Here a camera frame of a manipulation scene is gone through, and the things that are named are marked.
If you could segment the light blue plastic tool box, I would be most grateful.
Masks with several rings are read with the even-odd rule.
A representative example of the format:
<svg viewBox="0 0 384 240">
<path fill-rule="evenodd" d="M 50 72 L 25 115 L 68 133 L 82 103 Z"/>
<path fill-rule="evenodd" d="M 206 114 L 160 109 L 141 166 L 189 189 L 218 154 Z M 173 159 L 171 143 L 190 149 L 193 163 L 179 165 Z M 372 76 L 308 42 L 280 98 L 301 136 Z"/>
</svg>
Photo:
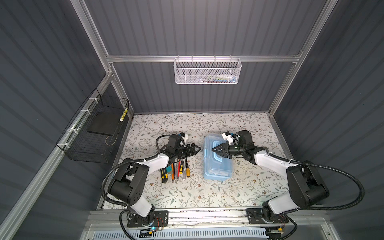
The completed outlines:
<svg viewBox="0 0 384 240">
<path fill-rule="evenodd" d="M 203 176 L 207 180 L 225 181 L 232 177 L 232 160 L 212 151 L 212 148 L 224 142 L 223 137 L 218 134 L 209 134 L 204 138 Z"/>
</svg>

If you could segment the yellow black utility knife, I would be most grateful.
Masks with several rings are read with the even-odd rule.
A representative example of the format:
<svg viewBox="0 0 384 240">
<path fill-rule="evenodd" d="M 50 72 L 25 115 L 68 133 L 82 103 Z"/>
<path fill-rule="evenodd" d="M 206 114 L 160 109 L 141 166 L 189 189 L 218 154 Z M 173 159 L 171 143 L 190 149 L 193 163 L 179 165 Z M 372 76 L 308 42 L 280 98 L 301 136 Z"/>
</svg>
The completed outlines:
<svg viewBox="0 0 384 240">
<path fill-rule="evenodd" d="M 166 168 L 161 169 L 161 181 L 163 184 L 168 181 L 168 172 Z"/>
</svg>

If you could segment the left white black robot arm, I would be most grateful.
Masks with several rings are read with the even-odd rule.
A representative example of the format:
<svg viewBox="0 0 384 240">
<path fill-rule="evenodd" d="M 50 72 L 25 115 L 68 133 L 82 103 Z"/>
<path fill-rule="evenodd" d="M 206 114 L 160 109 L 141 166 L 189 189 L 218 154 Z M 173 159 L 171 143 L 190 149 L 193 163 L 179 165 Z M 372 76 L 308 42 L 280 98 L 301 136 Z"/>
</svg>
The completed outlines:
<svg viewBox="0 0 384 240">
<path fill-rule="evenodd" d="M 101 195 L 111 204 L 125 207 L 130 213 L 147 221 L 155 216 L 155 207 L 143 196 L 147 177 L 156 171 L 167 174 L 167 167 L 180 164 L 183 160 L 197 155 L 201 147 L 186 144 L 184 133 L 162 135 L 156 138 L 155 155 L 142 159 L 124 159 L 103 179 Z"/>
</svg>

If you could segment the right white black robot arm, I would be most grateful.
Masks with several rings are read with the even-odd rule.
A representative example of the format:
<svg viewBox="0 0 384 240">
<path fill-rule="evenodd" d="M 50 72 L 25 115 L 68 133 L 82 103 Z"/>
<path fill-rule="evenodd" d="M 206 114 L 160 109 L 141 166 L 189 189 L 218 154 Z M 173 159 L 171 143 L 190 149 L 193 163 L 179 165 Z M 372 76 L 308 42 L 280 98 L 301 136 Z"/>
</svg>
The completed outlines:
<svg viewBox="0 0 384 240">
<path fill-rule="evenodd" d="M 236 135 L 226 132 L 222 136 L 226 141 L 213 147 L 212 152 L 223 158 L 243 158 L 274 171 L 287 181 L 287 193 L 263 203 L 261 216 L 266 223 L 273 223 L 288 211 L 308 209 L 330 195 L 315 167 L 294 164 L 272 154 L 266 147 L 256 146 L 249 131 L 239 131 Z"/>
</svg>

